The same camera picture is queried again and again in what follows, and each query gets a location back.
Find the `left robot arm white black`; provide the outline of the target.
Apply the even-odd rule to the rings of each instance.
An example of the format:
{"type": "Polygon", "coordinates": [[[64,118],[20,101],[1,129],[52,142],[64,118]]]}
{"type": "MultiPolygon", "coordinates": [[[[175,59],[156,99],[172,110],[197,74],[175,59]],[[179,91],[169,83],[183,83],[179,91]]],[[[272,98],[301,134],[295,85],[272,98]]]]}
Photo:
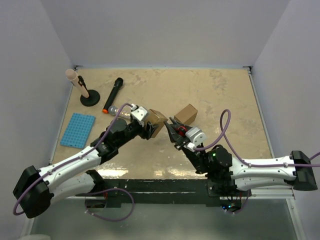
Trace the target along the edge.
{"type": "Polygon", "coordinates": [[[99,196],[104,190],[103,180],[91,168],[114,158],[120,147],[137,136],[149,140],[158,127],[150,121],[141,125],[136,119],[127,123],[115,118],[96,140],[77,154],[40,169],[33,165],[25,168],[13,189],[17,200],[13,214],[24,214],[29,219],[41,215],[62,195],[58,191],[62,184],[79,184],[81,178],[86,185],[84,193],[99,196]]]}

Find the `small cardboard box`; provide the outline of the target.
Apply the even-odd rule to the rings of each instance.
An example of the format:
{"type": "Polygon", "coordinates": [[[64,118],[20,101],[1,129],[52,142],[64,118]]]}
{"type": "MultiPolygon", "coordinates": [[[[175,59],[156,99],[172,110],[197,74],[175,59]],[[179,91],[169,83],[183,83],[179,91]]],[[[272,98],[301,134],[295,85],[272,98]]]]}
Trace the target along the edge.
{"type": "Polygon", "coordinates": [[[196,119],[198,110],[191,104],[188,104],[177,114],[174,115],[174,119],[184,125],[190,126],[196,119]]]}

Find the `red black utility knife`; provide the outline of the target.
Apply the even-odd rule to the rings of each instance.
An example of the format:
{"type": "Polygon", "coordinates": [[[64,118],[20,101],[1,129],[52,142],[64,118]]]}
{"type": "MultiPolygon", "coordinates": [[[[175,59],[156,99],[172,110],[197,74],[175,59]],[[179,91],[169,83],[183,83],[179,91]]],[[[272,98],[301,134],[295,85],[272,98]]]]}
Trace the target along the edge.
{"type": "Polygon", "coordinates": [[[185,137],[186,136],[186,132],[188,131],[187,128],[185,126],[182,125],[176,125],[174,127],[174,130],[180,135],[185,137]]]}

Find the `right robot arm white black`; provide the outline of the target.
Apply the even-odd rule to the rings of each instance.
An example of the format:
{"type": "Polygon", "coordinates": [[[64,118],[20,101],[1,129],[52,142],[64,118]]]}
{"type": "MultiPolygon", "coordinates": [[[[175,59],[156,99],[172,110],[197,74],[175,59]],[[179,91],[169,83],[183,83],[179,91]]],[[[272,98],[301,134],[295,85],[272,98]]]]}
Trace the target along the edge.
{"type": "Polygon", "coordinates": [[[233,197],[269,186],[291,186],[296,191],[318,189],[311,160],[302,151],[293,150],[290,155],[277,158],[240,160],[220,144],[206,151],[206,135],[198,127],[174,119],[165,127],[174,147],[183,151],[196,174],[204,174],[213,183],[211,188],[216,194],[233,197]]]}

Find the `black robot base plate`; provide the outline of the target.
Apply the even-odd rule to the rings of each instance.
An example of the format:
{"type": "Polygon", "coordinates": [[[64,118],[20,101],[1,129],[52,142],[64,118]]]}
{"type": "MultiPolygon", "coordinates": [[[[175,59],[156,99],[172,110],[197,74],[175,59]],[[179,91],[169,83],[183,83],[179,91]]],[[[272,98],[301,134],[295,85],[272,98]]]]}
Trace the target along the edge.
{"type": "Polygon", "coordinates": [[[131,203],[130,197],[120,189],[129,192],[136,204],[220,207],[233,202],[238,205],[240,200],[252,195],[250,190],[223,189],[221,184],[209,179],[105,179],[104,188],[113,190],[96,197],[105,197],[106,206],[110,208],[131,203]]]}

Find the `taped cardboard box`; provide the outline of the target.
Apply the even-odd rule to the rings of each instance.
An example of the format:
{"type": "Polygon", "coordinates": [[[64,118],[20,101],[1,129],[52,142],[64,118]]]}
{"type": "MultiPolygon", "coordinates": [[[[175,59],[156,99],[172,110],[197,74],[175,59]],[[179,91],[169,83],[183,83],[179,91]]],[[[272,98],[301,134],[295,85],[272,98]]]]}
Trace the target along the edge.
{"type": "Polygon", "coordinates": [[[150,137],[155,138],[167,121],[167,117],[160,111],[150,108],[148,110],[148,115],[144,120],[144,128],[147,130],[148,123],[150,123],[152,126],[152,134],[150,137]]]}

